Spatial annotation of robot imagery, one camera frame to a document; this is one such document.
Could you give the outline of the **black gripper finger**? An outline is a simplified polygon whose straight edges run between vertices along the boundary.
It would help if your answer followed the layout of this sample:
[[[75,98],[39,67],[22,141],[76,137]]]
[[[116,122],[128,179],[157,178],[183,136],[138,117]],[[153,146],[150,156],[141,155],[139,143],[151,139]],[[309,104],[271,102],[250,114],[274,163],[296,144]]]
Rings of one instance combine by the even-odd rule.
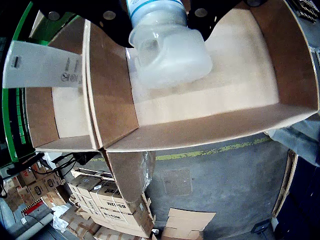
[[[217,23],[241,0],[187,0],[186,39],[190,42],[205,42]]]
[[[34,0],[32,2],[51,21],[69,12],[101,28],[116,44],[132,48],[129,35],[133,26],[120,0]]]

